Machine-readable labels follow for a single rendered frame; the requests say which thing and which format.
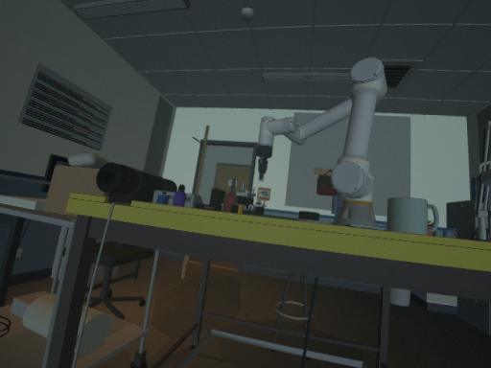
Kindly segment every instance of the yellow table edge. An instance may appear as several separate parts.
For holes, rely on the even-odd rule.
[[[110,207],[106,197],[72,193],[66,212],[107,219]],[[244,241],[491,271],[491,244],[487,241],[253,217],[138,201],[133,201],[130,206],[116,205],[111,219]]]

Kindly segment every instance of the office chair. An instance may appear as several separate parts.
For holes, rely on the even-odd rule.
[[[94,255],[92,262],[95,264],[97,262],[97,256],[99,255],[99,249],[101,245],[98,243],[94,249]],[[112,290],[109,288],[110,284],[116,283],[118,281],[125,280],[129,277],[132,277],[133,280],[136,280],[138,277],[138,269],[140,267],[140,261],[145,260],[153,256],[153,249],[141,248],[132,245],[124,245],[116,242],[105,242],[103,253],[101,254],[101,259],[99,261],[99,265],[103,265],[105,267],[104,279],[102,282],[95,284],[94,289],[101,288],[101,295],[99,297],[92,297],[89,301],[89,307],[94,308],[95,306],[104,303],[106,307],[108,307],[113,314],[120,318],[125,319],[125,316],[118,311],[116,307],[112,305],[111,302],[140,302],[139,305],[141,307],[145,306],[145,299],[141,296],[139,297],[112,297]],[[111,280],[112,268],[116,265],[124,265],[134,262],[133,272],[117,277]]]

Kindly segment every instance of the wooden pole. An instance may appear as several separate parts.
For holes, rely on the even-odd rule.
[[[210,132],[210,126],[206,126],[206,130],[204,131],[204,140],[203,147],[201,149],[201,158],[199,160],[199,168],[198,168],[198,178],[196,180],[196,189],[195,196],[199,195],[199,184],[201,183],[201,174],[203,172],[203,164],[204,164],[204,155],[206,154],[206,144],[208,143],[208,133]],[[189,262],[189,256],[184,256],[184,262],[182,263],[182,271],[180,273],[180,279],[184,280],[186,277],[186,266]]]

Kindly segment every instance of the light gray mug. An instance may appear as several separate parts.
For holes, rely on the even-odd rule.
[[[433,211],[433,226],[428,228],[428,210]],[[426,199],[420,198],[389,198],[387,202],[387,231],[427,235],[436,231],[440,216],[438,210]],[[408,307],[410,290],[390,288],[390,303]]]

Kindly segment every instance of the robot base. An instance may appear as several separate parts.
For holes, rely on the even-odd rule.
[[[342,202],[336,225],[377,227],[377,220],[375,220],[371,202],[356,202],[356,200],[344,200]]]

